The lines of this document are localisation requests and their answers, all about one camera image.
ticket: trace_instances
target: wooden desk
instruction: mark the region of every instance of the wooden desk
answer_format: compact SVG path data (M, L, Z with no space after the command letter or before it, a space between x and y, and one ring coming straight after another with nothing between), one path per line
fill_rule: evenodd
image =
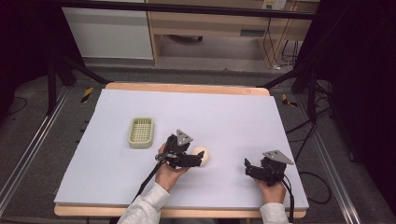
M262 8L261 0L146 0L153 4L177 4L208 7ZM315 12L318 1L287 1L284 10ZM258 40L267 67L276 64L275 58L284 40L303 41L311 21L271 19L271 40L267 35L269 19L202 15L189 13L148 12L148 25L155 64L159 61L163 35L195 35L255 38ZM242 35L242 30L263 31L263 36Z
M151 84L151 83L110 83L106 86L112 90L133 91L173 91L214 94L241 94L269 96L269 91L259 88L235 86L203 86L203 85L178 85L178 84ZM86 205L60 205L56 204L55 214L61 217L120 217L126 207L106 207ZM295 217L304 217L305 210L295 210ZM161 216L164 218L178 217L226 217L226 218L256 218L261 217L259 210L220 210L220 209L169 209L163 208Z

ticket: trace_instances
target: white board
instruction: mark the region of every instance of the white board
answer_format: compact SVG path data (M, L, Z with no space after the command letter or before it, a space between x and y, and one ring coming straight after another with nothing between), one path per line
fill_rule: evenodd
M135 117L154 119L151 148L129 147L128 132ZM260 166L262 153L275 149L292 159L273 97L102 90L55 202L130 204L154 168L158 148L177 129L194 139L188 152L196 146L207 147L210 160L177 181L165 207L258 208L262 196L253 179L245 175L244 159ZM288 165L286 175L295 207L307 208L296 166ZM290 206L289 194L284 204Z

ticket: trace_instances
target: human hand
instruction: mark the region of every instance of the human hand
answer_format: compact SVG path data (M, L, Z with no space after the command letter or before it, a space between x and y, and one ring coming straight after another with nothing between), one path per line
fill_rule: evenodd
M165 144L161 146L160 149L158 149L159 153L163 153L165 150ZM190 167L182 167L179 169L174 169L172 168L167 162L165 162L160 169L158 170L157 174L155 175L155 182L166 191L170 191L172 187L176 184L178 178L185 174Z
M281 182L276 182L273 186L268 187L263 181L254 179L262 191L264 203L283 203L285 200L286 189Z

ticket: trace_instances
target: yellow and black tape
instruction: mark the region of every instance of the yellow and black tape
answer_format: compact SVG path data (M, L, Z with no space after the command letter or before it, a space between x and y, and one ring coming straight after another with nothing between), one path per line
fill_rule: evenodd
M81 103L87 103L88 98L90 98L90 95L91 95L92 91L93 91L93 87L87 88L87 89L85 90L84 96L82 96L80 102L81 102Z
M284 105L290 105L290 106L293 106L293 107L297 107L297 106L298 106L297 103L291 103L291 102L289 102L289 101L288 101L288 97L286 96L286 94L282 94L282 104L284 104Z

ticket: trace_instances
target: forearm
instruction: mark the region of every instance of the forearm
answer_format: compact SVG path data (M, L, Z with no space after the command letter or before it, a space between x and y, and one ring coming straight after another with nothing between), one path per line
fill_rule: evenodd
M170 194L157 183L145 196L138 196L128 206L119 220L119 224L159 223L161 208L169 199Z
M260 208L262 222L264 224L287 224L289 223L285 213L285 206L282 203L267 203Z

